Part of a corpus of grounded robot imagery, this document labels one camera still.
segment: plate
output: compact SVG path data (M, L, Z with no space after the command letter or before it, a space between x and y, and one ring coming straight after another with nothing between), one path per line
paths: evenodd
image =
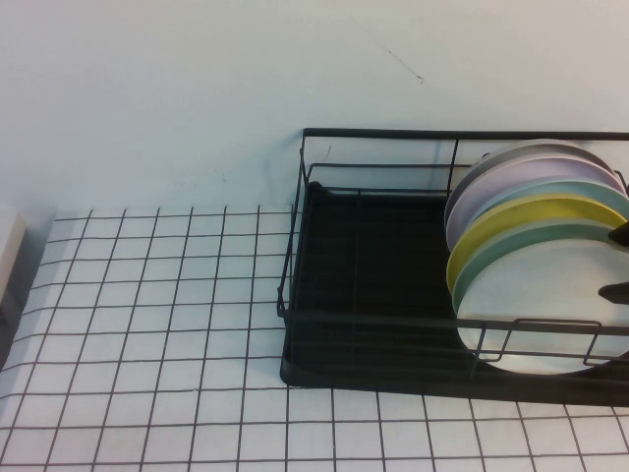
M590 162L607 170L607 172L613 174L613 170L604 160L583 149L582 147L575 145L574 143L569 143L567 141L561 140L521 141L519 143L516 143L515 145L501 147L494 152L490 152L488 155L483 157L481 160L479 160L468 169L468 172L465 174L463 179L461 179L461 182L458 183L458 185L452 191L452 194L450 194L450 198L448 199L448 202L445 206L445 221L447 222L450 211L452 211L452 208L459 200L459 197L461 196L463 191L467 189L468 186L472 182L474 182L475 179L483 175L483 173L487 172L496 165L500 165L510 159L522 157L525 155L535 156L537 154L546 152L563 152L567 155L584 157Z
M520 224L553 218L590 219L614 228L626 221L613 209L573 194L535 195L498 205L474 221L452 250L446 269L450 292L463 266L481 244Z
M623 190L613 175L581 157L547 153L535 158L515 159L484 173L463 192L452 208L446 224L448 248L454 247L472 215L496 194L549 177L586 178L606 184L619 192Z
M588 197L617 211L625 219L629 219L629 199L605 184L589 179L540 179L531 184L505 190L489 199L470 217L465 227L467 228L488 209L510 200L539 194L576 194L581 197Z
M500 258L527 246L558 239L609 240L611 226L588 219L545 219L508 229L482 244L469 258L456 279L452 290L455 313L474 279L487 266Z
M462 320L519 319L597 321L629 325L629 306L614 305L598 294L600 287L629 279L629 253L611 243L580 239L548 241L504 256L483 270L459 306ZM507 331L488 330L483 350L500 350ZM481 331L459 328L469 349L476 349ZM513 331L504 354L491 364L521 374L567 374L589 369L583 357L593 336L588 334ZM629 351L625 336L599 336L592 355L617 357ZM538 354L569 354L580 358ZM482 353L484 360L497 354ZM604 360L590 360L604 364Z

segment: dish rack frame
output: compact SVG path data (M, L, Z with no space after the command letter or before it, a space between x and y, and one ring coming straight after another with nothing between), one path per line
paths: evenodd
M454 145L449 163L347 164L324 159L307 166L308 138ZM629 326L602 325L596 316L591 321L458 320L453 312L445 287L448 252L442 215L455 169L469 167L457 162L459 145L531 139L629 144L629 133L304 129L278 287L277 314L286 326L282 380L308 387L629 406L629 355L608 358L592 354L602 335L627 336L629 344ZM318 168L328 172L440 169L447 172L447 185L437 189L326 186L313 179ZM622 174L616 173L627 188ZM297 227L299 216L302 220ZM410 244L418 240L421 244ZM442 267L442 273L430 272L436 267ZM408 277L417 268L418 276L411 275L411 282L392 275L401 270L402 276ZM284 299L287 290L289 301ZM460 327L481 331L475 352L458 338ZM486 334L492 330L506 332L499 350L483 349ZM592 341L583 355L519 352L508 348L516 331L586 334ZM517 374L492 365L505 354L579 358L592 368L552 376ZM481 359L482 355L495 357Z

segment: white countertop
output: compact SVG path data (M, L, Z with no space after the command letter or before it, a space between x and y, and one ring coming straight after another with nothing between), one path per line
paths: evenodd
M287 387L289 211L59 215L0 374L2 470L629 470L628 408Z

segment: dish rack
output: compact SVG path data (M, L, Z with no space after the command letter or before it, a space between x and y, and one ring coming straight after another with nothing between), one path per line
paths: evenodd
M342 163L328 161L330 147L307 165L310 139L435 142L440 154L452 151L446 162ZM587 322L457 320L452 309L443 211L456 174L469 167L457 160L460 145L529 139L629 143L629 133L305 129L278 288L277 313L286 325L282 380L309 387L629 406L629 354L592 355L602 335L627 336L629 345L629 327L603 326L596 314ZM360 183L347 184L345 176L356 173L362 174ZM459 327L481 332L475 352L459 339ZM500 350L483 349L491 330L505 335ZM586 334L592 342L582 355L518 352L508 343L515 331ZM516 374L492 365L505 354L578 357L593 367L556 376Z

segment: wall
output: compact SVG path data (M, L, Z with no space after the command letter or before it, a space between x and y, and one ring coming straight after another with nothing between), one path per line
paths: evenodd
M4 0L0 202L288 202L305 126L629 129L622 0Z

